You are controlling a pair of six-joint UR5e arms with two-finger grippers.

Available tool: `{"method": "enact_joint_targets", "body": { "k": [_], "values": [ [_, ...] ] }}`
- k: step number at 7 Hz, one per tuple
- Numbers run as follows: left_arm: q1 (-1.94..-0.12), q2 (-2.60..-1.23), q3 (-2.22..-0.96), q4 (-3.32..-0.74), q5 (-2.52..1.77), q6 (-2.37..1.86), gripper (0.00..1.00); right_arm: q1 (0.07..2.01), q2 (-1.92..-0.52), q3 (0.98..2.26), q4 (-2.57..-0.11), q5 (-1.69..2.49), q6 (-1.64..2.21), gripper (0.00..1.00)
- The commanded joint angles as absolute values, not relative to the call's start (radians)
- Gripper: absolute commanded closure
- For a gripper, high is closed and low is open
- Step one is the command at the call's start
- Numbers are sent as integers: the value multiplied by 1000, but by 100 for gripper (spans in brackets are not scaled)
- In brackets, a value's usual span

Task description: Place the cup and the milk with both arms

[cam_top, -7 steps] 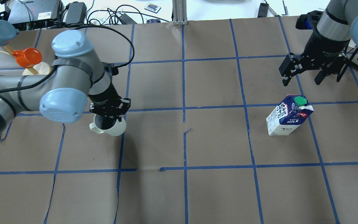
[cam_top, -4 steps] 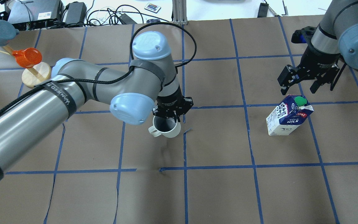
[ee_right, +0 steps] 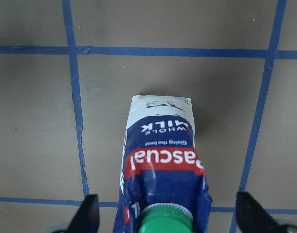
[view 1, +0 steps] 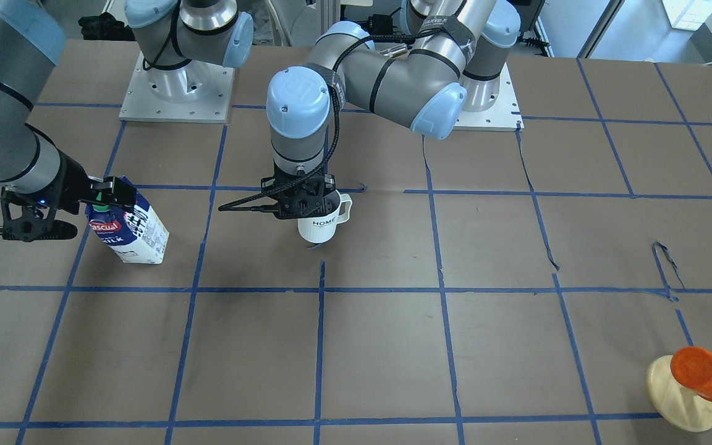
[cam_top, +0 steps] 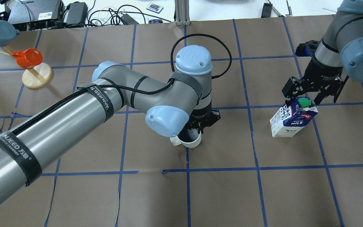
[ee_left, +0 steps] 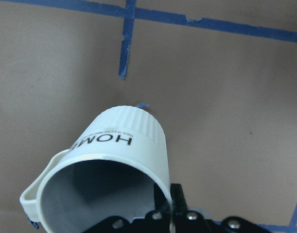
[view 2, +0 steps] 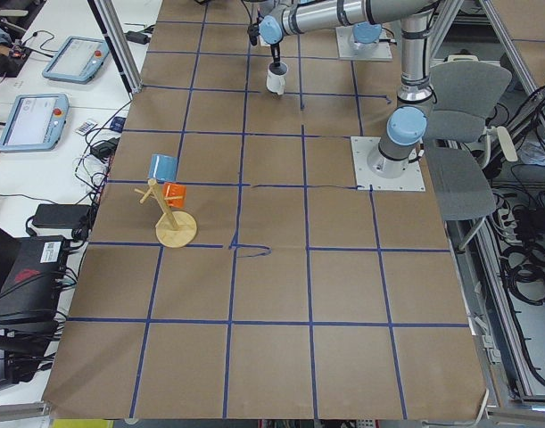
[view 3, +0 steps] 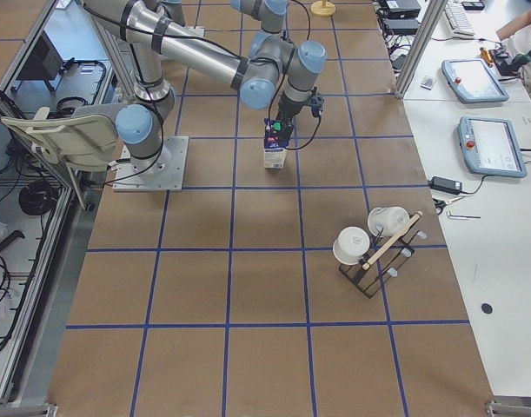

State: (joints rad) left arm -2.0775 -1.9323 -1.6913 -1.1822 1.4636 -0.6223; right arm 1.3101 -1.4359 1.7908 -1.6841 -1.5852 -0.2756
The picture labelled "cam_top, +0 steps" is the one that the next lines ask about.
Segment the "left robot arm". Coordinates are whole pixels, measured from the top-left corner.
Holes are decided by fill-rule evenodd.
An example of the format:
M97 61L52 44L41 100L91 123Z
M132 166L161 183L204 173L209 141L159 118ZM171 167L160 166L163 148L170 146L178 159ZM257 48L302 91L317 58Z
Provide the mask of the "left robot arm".
M167 84L101 63L91 83L0 134L0 206L126 105L145 113L146 124L164 137L202 133L220 118L211 109L212 70L210 52L199 45L178 51Z

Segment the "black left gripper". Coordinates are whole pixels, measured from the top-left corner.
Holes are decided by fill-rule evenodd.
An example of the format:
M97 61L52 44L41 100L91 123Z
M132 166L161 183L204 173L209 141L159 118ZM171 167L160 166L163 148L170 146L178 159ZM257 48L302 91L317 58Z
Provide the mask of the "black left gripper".
M192 111L186 128L189 130L197 129L198 131L203 131L206 127L211 127L220 119L220 112L213 110L212 102L210 102L206 107Z

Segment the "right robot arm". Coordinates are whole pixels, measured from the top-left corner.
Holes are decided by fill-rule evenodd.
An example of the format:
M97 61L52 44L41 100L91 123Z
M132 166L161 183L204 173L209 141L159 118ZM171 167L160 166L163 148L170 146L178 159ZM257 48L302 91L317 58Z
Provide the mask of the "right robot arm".
M317 92L314 104L328 96L337 101L347 78L363 82L363 0L344 0L320 41L299 44L297 56L311 60L301 79L290 77L282 89L286 105L307 92Z

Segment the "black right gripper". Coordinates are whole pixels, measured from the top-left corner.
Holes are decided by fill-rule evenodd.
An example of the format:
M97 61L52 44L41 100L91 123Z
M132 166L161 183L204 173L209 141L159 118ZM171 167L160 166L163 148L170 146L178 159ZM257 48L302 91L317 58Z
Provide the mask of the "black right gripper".
M349 77L341 77L343 67L327 66L312 58L305 69L302 79L290 77L281 92L285 97L285 104L291 106L293 99L306 92L319 92L314 98L314 104L319 105L324 98L333 96L333 103L337 102Z

